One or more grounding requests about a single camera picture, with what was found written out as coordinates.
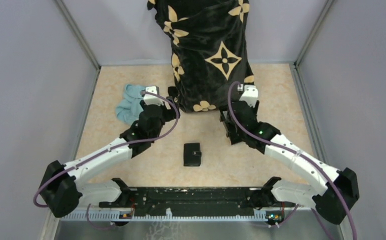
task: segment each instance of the light blue towel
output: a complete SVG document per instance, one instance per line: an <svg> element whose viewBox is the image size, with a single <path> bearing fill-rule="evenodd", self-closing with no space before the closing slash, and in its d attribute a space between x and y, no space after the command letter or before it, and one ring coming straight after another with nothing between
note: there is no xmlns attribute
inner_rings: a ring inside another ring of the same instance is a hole
<svg viewBox="0 0 386 240"><path fill-rule="evenodd" d="M143 108L140 106L140 102L143 99L141 91L145 89L146 87L141 85L125 85L124 99L116 106L116 117L120 121L131 125L134 121L138 120L140 113L143 111Z"/></svg>

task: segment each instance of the table surface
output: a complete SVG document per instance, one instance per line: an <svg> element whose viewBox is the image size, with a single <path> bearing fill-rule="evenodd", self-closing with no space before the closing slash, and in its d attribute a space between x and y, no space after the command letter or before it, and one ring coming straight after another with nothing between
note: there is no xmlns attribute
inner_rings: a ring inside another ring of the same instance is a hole
<svg viewBox="0 0 386 240"><path fill-rule="evenodd" d="M287 64L252 64L259 89L258 120L281 130L298 147L312 153L302 111ZM77 158L110 143L129 126L119 121L115 107L125 84L157 85L162 96L173 86L170 65L104 66L93 95ZM166 132L174 121L166 123ZM184 113L167 137L137 157L116 164L90 182L121 178L131 187L249 187L262 186L273 176L305 181L281 162L244 143L231 145L219 122L219 111ZM199 142L202 164L183 166L184 143Z"/></svg>

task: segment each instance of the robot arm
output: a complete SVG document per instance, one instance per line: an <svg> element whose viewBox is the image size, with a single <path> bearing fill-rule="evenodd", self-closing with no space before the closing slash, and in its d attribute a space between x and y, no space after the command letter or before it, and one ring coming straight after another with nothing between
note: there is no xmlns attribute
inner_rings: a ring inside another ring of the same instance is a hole
<svg viewBox="0 0 386 240"><path fill-rule="evenodd" d="M348 168L340 171L319 161L289 141L280 130L271 124L258 122L256 116L259 101L257 100L258 90L255 86L240 85L238 91L242 94L239 101L232 102L232 109L240 124L255 136L290 148L296 153L266 144L247 135L237 127L227 108L220 109L220 120L224 123L227 137L230 138L231 143L245 142L249 147L281 161L309 183L297 184L273 177L263 186L261 197L266 199L269 205L286 201L310 207L317 210L329 222L340 224L346 216L340 200L328 184L327 179L303 156L316 163L328 175L339 189L349 209L359 199L356 174Z"/></svg>
<svg viewBox="0 0 386 240"><path fill-rule="evenodd" d="M159 89L156 86L147 87L146 92L158 95ZM174 104L170 97L167 100ZM108 145L83 158L65 164L56 160L48 165L41 186L53 176L71 170L53 180L40 192L55 217L64 217L75 208L86 207L88 204L111 206L114 202L128 201L128 196L124 194L128 192L128 187L123 181L116 178L105 183L88 181L105 169L148 149L154 141L144 140L159 137L163 125L176 118L175 110L167 109L164 101L156 96L146 94L141 105L143 111L138 121Z"/></svg>

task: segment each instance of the white wall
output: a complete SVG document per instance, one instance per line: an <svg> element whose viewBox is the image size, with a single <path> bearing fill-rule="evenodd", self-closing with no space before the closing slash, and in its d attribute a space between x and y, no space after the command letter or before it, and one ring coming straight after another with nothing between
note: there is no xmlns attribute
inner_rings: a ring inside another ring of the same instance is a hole
<svg viewBox="0 0 386 240"><path fill-rule="evenodd" d="M360 239L386 240L386 1L337 1L300 69L329 163L357 173Z"/></svg>
<svg viewBox="0 0 386 240"><path fill-rule="evenodd" d="M51 0L0 0L0 240L38 239L32 197L68 161L96 70Z"/></svg>
<svg viewBox="0 0 386 240"><path fill-rule="evenodd" d="M64 0L100 65L169 63L170 40L147 0ZM326 0L250 0L251 62L297 59Z"/></svg>

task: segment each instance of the black blanket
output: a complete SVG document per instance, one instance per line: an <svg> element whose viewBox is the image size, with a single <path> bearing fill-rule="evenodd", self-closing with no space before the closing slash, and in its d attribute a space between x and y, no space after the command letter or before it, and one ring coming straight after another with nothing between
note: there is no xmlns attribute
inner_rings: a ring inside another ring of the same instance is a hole
<svg viewBox="0 0 386 240"><path fill-rule="evenodd" d="M225 106L233 81L253 84L245 39L248 0L149 0L147 7L156 9L156 23L171 39L172 94L183 111Z"/></svg>

